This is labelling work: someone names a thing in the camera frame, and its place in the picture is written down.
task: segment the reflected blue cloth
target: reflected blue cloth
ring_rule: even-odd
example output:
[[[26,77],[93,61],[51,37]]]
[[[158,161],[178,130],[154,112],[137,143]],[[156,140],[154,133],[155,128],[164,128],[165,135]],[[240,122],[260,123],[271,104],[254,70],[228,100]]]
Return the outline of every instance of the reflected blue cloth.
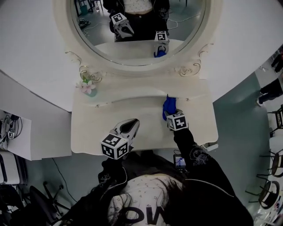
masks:
[[[161,51],[158,51],[158,52],[157,52],[157,55],[155,55],[155,53],[154,53],[153,55],[154,55],[155,58],[163,57],[163,56],[166,55],[166,52],[164,52],[164,51],[161,50]]]
[[[166,101],[163,104],[162,117],[166,121],[166,116],[164,114],[164,111],[167,111],[170,115],[175,114],[175,112],[176,112],[176,98],[169,97],[167,95]]]

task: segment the small vase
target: small vase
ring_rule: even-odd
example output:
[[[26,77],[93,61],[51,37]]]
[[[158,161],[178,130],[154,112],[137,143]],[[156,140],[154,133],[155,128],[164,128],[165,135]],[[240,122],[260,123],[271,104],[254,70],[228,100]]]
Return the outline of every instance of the small vase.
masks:
[[[97,94],[97,90],[96,90],[96,89],[93,89],[90,94],[88,94],[88,93],[84,93],[84,94],[86,94],[86,95],[89,96],[89,97],[94,97],[94,96]]]

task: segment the black chair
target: black chair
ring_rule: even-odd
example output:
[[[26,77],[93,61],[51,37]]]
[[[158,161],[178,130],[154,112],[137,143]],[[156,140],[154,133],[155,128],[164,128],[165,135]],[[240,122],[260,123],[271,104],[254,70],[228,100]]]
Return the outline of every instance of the black chair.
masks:
[[[48,198],[34,186],[30,187],[29,194],[22,195],[24,199],[29,199],[30,203],[23,209],[16,210],[12,213],[12,220],[10,221],[12,226],[38,226],[46,225],[46,223],[54,225],[60,220],[57,216],[63,216],[63,213],[59,211],[58,207],[70,210],[57,202],[58,193],[61,189],[63,189],[63,186],[60,185],[55,196],[52,197],[46,185],[47,182],[44,182],[43,186]]]
[[[270,132],[270,134],[273,134],[277,129],[283,129],[283,120],[282,120],[283,104],[277,111],[271,111],[271,112],[268,112],[268,114],[275,114],[275,119],[276,119],[276,124],[277,124],[277,128],[273,130],[272,132]]]
[[[270,207],[272,207],[275,204],[275,202],[277,201],[277,199],[279,197],[280,185],[277,181],[270,181],[266,178],[259,177],[259,176],[256,176],[256,177],[258,177],[260,179],[264,179],[266,181],[266,183],[265,183],[264,187],[261,187],[262,191],[259,194],[254,194],[254,193],[245,191],[248,194],[259,197],[258,201],[250,201],[249,203],[259,202],[263,209],[269,209]],[[270,191],[272,184],[275,185],[276,192]]]
[[[283,149],[278,151],[277,153],[269,151],[271,154],[274,154],[274,155],[260,155],[260,157],[270,157],[272,159],[272,167],[268,169],[270,170],[268,174],[258,174],[258,176],[269,176],[269,175],[273,175],[275,177],[283,176],[283,172],[280,174],[276,174],[277,169],[280,169],[280,168],[283,169],[283,158],[282,158],[283,155],[279,154],[281,151],[283,151]]]

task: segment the cable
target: cable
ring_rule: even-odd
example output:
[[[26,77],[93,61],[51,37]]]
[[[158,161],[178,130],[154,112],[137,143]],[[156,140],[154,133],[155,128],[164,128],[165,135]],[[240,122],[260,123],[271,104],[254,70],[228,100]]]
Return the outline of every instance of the cable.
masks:
[[[181,21],[175,21],[175,20],[168,19],[169,21],[172,21],[172,22],[177,23],[177,26],[175,26],[175,27],[171,27],[171,28],[168,28],[168,30],[175,29],[175,28],[177,28],[177,27],[178,27],[178,23],[184,22],[184,21],[186,21],[186,20],[188,20],[188,19],[192,19],[192,18],[194,18],[194,17],[196,17],[196,16],[199,16],[199,15],[200,15],[200,14],[195,15],[195,16],[191,16],[191,17],[186,18],[186,19],[181,20]]]
[[[181,153],[181,151],[179,151],[179,150],[175,149],[175,150],[174,150],[174,153],[175,153],[175,154],[177,154],[175,151],[178,151],[178,152],[180,152],[180,153]]]
[[[23,121],[22,121],[22,118],[21,118],[21,117],[20,117],[19,119],[21,120],[21,130],[20,130],[20,132],[19,132],[19,120],[17,120],[18,129],[17,129],[17,135],[14,137],[14,139],[15,139],[16,137],[18,137],[18,136],[22,133]]]
[[[120,2],[120,0],[118,0],[118,2],[122,5],[122,7],[124,8],[124,15],[125,15],[125,13],[126,13],[126,11],[125,11],[125,7],[123,6],[123,4]]]
[[[98,24],[96,24],[95,26],[93,26],[93,27],[88,27],[88,28],[86,28],[86,29],[84,29],[84,35],[85,36],[87,36],[88,35],[88,32],[87,31],[85,31],[85,30],[87,30],[87,29],[93,29],[93,28],[95,28],[97,25],[99,25],[99,24],[102,24],[102,25],[106,25],[106,26],[108,26],[108,24],[104,24],[104,23],[102,23],[102,22],[99,22]]]
[[[63,178],[63,180],[64,180],[64,182],[65,182],[67,193],[68,193],[68,194],[71,196],[71,198],[77,203],[78,201],[76,201],[76,200],[73,198],[73,196],[70,194],[69,189],[68,189],[68,186],[67,186],[67,182],[66,182],[65,178],[63,177],[62,173],[60,172],[59,167],[58,167],[57,163],[55,162],[54,158],[52,158],[52,160],[53,160],[53,162],[55,163],[58,172],[60,173],[61,177]]]
[[[122,168],[124,169],[125,175],[126,175],[126,180],[125,180],[125,182],[123,182],[123,183],[121,183],[121,184],[118,184],[118,185],[114,185],[113,187],[111,187],[111,188],[109,188],[108,190],[106,190],[106,192],[101,196],[100,201],[102,200],[103,196],[104,196],[109,190],[111,190],[111,189],[113,189],[113,188],[116,188],[117,186],[122,185],[122,184],[124,184],[124,183],[126,183],[126,182],[128,181],[127,172],[126,172],[126,170],[125,170],[124,167],[122,167]]]
[[[211,185],[211,186],[214,186],[216,188],[218,188],[220,191],[224,192],[225,194],[229,195],[230,197],[234,197],[232,195],[230,195],[228,192],[226,192],[225,190],[223,190],[222,188],[212,184],[212,183],[209,183],[209,182],[206,182],[206,181],[201,181],[201,180],[196,180],[196,179],[185,179],[185,181],[199,181],[199,182],[202,182],[202,183],[206,183],[208,185]]]
[[[204,145],[202,145],[202,147],[204,147]],[[207,149],[206,147],[204,147],[205,149]]]

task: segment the sleeve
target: sleeve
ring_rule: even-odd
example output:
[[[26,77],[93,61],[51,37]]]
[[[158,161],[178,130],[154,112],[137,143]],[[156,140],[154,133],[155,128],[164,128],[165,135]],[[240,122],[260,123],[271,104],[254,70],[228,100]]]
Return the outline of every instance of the sleeve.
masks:
[[[115,14],[119,13],[119,7],[117,6],[115,0],[104,0],[103,1],[103,6],[104,6],[104,8],[107,9],[108,13],[110,13],[110,15],[109,15],[109,18],[110,18],[110,22],[109,22],[110,31],[112,33],[115,33],[114,32],[114,25],[113,25],[111,17],[114,16]]]
[[[169,0],[163,0],[162,3],[158,3],[158,7],[154,8],[154,12],[157,15],[156,30],[165,30],[168,32],[167,20],[169,19],[169,8]]]
[[[92,191],[82,197],[72,208],[61,218],[62,225],[68,225],[68,222],[81,222],[89,216],[93,216],[101,197],[110,186],[123,183],[126,180],[126,173],[122,167],[122,159],[113,160],[108,158],[102,162],[103,171],[98,174],[99,185]],[[126,183],[117,187],[117,191],[122,190]]]
[[[112,12],[119,12],[117,2],[115,0],[104,0],[103,7],[106,8],[110,14]]]
[[[186,162],[190,179],[212,183],[231,195],[235,195],[232,185],[217,161],[194,142],[189,129],[174,132],[174,141]]]

